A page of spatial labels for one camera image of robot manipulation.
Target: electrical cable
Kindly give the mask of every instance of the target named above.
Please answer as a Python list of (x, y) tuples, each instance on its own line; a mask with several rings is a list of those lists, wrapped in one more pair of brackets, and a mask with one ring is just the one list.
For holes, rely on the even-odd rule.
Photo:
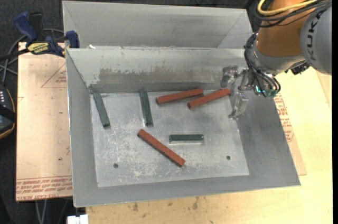
[(258, 13), (257, 11), (257, 8), (256, 10), (254, 11), (254, 17), (260, 21), (266, 21), (268, 22), (269, 24), (268, 25), (262, 25), (262, 24), (258, 24), (256, 21), (254, 21), (254, 23), (256, 25), (258, 25), (259, 27), (272, 27), (272, 26), (277, 26), (277, 25), (280, 25), (280, 26), (283, 26), (283, 25), (287, 25), (287, 24), (290, 24), (292, 22), (295, 22), (297, 20), (299, 20), (300, 18), (303, 18), (307, 15), (309, 15), (310, 13), (307, 13), (305, 15), (303, 15), (302, 17), (300, 18), (297, 18), (296, 20), (293, 20), (287, 24), (281, 24), (284, 20), (288, 19), (289, 17), (291, 16), (294, 16), (294, 15), (298, 15), (298, 14), (301, 14), (301, 13), (304, 13), (308, 10), (311, 10), (311, 9), (316, 9), (318, 11), (321, 11), (323, 9), (326, 9), (328, 7), (330, 7), (332, 5), (332, 0), (315, 0), (314, 3), (312, 3), (311, 5), (307, 5), (305, 7), (302, 7), (302, 8), (299, 8), (299, 9), (296, 9), (288, 14), (285, 14), (283, 16), (278, 16), (278, 17), (273, 17), (273, 16), (270, 16), (270, 17), (265, 17), (265, 16), (261, 16), (260, 13)]
[(59, 220), (58, 220), (57, 224), (61, 224), (61, 220), (63, 218), (63, 213), (65, 211), (65, 208), (66, 208), (67, 204), (68, 204), (68, 200), (66, 199), (66, 201), (65, 201), (65, 203), (64, 203), (64, 205), (62, 207), (62, 210), (61, 210), (61, 213), (60, 213)]
[(299, 8), (299, 7), (304, 7), (307, 5), (310, 5), (314, 2), (317, 2), (317, 0), (309, 0), (309, 1), (305, 1), (305, 2), (301, 2), (301, 3), (297, 3), (294, 5), (290, 5), (290, 6), (286, 6), (286, 7), (282, 7), (276, 10), (262, 10), (262, 5), (266, 0), (260, 0), (260, 2), (257, 5), (257, 11), (261, 14), (261, 15), (265, 15), (265, 16), (269, 16), (269, 15), (274, 15), (274, 14), (280, 14), (282, 12), (285, 12), (287, 10), (291, 10), (294, 8)]
[[(64, 33), (64, 31), (62, 31), (62, 30), (52, 29), (52, 28), (46, 28), (46, 29), (43, 29), (43, 30), (44, 30), (44, 31), (50, 31), (50, 32), (52, 32), (53, 36), (54, 36), (54, 32), (58, 32), (58, 33), (62, 33), (62, 34)], [(20, 38), (18, 38), (18, 39), (12, 44), (12, 46), (10, 47), (10, 50), (8, 51), (8, 55), (11, 54), (11, 53), (13, 52), (13, 50), (17, 47), (17, 44), (18, 44), (18, 43), (23, 42), (26, 38), (27, 38), (27, 37), (26, 37), (25, 35), (22, 35)], [(12, 63), (14, 63), (16, 60), (17, 60), (17, 58), (15, 58), (15, 59), (13, 59), (13, 60), (11, 60), (11, 61), (9, 61), (9, 59), (7, 59), (7, 60), (5, 61), (4, 66), (3, 66), (3, 65), (0, 65), (0, 72), (1, 72), (1, 71), (4, 71), (3, 77), (2, 77), (2, 83), (5, 83), (5, 81), (6, 81), (6, 75), (7, 75), (7, 72), (10, 72), (10, 73), (12, 73), (12, 74), (17, 75), (17, 72), (15, 72), (15, 71), (13, 71), (13, 70), (11, 70), (11, 69), (8, 69), (8, 66), (11, 65)]]

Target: red wooden block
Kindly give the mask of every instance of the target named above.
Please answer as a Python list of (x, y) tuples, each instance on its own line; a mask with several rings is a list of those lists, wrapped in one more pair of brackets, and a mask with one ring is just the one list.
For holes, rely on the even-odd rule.
[(214, 91), (211, 94), (199, 97), (197, 99), (193, 99), (188, 102), (188, 107), (189, 109), (198, 107), (200, 105), (204, 105), (206, 103), (209, 103), (211, 101), (217, 100), (219, 98), (222, 98), (224, 96), (230, 95), (230, 89), (225, 88), (225, 89), (220, 89), (218, 91)]
[(174, 162), (177, 166), (182, 167), (185, 163), (185, 160), (181, 158), (179, 155), (177, 155), (175, 152), (170, 150), (167, 146), (165, 146), (163, 143), (155, 139), (151, 134), (141, 129), (137, 136), (141, 139), (143, 139), (146, 143), (151, 145), (153, 148), (158, 150), (161, 154), (163, 154), (165, 157), (170, 159), (172, 162)]
[(193, 89), (193, 90), (188, 90), (188, 91), (183, 91), (183, 92), (177, 92), (175, 94), (171, 95), (165, 95), (165, 96), (159, 96), (156, 98), (156, 103), (158, 105), (181, 100), (181, 99), (186, 99), (194, 96), (201, 96), (203, 95), (203, 89)]

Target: metal bar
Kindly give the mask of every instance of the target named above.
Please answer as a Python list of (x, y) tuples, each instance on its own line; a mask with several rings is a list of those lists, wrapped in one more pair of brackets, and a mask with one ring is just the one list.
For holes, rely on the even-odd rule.
[(201, 134), (183, 134), (183, 135), (170, 135), (169, 143), (203, 143), (204, 136)]
[(140, 91), (139, 97), (141, 100), (141, 107), (143, 113), (143, 119), (146, 126), (154, 126), (152, 111), (150, 109), (150, 103), (148, 93), (146, 91)]
[(110, 125), (110, 120), (109, 120), (102, 96), (99, 92), (94, 92), (93, 96), (94, 96), (94, 101), (95, 101), (97, 110), (99, 111), (102, 125), (103, 127), (107, 127)]

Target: gray metal bar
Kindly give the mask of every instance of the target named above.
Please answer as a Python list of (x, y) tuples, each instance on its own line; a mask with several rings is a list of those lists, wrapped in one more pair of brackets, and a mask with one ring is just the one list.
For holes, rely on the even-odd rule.
[(109, 121), (108, 114), (105, 108), (105, 104), (102, 100), (102, 96), (99, 92), (94, 92), (93, 96), (94, 96), (94, 101), (95, 101), (97, 110), (99, 111), (102, 125), (103, 127), (107, 127), (110, 125), (110, 121)]
[(154, 126), (152, 111), (150, 109), (150, 103), (148, 93), (146, 91), (140, 91), (139, 97), (141, 100), (141, 107), (143, 113), (143, 119), (146, 126)]

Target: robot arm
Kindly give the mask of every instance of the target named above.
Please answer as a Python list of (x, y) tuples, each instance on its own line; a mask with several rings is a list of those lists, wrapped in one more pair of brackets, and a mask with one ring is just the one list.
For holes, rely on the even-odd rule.
[(331, 73), (332, 0), (273, 0), (263, 10), (266, 1), (257, 5), (260, 29), (245, 46), (246, 88), (274, 97), (281, 72), (312, 66)]

